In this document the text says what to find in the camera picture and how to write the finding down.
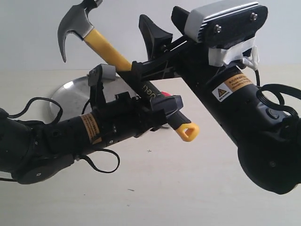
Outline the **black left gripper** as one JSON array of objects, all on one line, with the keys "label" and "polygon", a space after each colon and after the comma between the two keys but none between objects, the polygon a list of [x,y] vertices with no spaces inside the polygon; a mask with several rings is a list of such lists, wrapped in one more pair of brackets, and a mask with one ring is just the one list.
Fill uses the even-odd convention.
[{"label": "black left gripper", "polygon": [[156,131],[167,122],[183,122],[180,95],[158,96],[150,100],[147,108],[136,97],[122,93],[115,101],[94,110],[99,131],[94,136],[95,145],[113,145],[131,137]]}]

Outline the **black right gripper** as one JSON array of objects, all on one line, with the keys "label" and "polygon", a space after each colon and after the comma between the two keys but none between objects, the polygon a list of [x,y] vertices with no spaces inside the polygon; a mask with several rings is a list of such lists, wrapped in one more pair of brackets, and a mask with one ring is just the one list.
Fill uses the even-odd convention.
[{"label": "black right gripper", "polygon": [[134,61],[131,66],[131,87],[142,92],[151,81],[180,77],[192,89],[225,77],[225,66],[210,66],[209,49],[188,37],[193,36],[193,17],[180,6],[174,6],[171,20],[183,35],[173,40],[173,34],[157,26],[147,15],[139,16],[138,27],[147,52],[147,61]]}]

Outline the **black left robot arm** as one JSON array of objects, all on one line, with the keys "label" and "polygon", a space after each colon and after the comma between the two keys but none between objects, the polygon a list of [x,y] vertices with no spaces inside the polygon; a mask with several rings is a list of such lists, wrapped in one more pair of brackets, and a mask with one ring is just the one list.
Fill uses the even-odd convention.
[{"label": "black left robot arm", "polygon": [[89,113],[50,123],[22,121],[20,114],[0,112],[0,170],[10,182],[30,185],[45,181],[75,161],[94,163],[89,155],[109,152],[110,146],[158,130],[183,107],[180,95],[160,96],[145,104],[128,92]]}]

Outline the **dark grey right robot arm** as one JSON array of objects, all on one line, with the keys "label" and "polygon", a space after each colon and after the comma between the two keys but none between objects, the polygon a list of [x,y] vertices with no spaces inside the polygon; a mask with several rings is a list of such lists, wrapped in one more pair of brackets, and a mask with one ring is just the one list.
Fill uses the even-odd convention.
[{"label": "dark grey right robot arm", "polygon": [[261,85],[256,33],[268,19],[254,0],[222,0],[187,11],[173,8],[173,35],[139,16],[148,60],[134,63],[143,81],[180,77],[238,149],[246,175],[260,188],[286,194],[301,183],[301,118],[284,95],[299,89]]}]

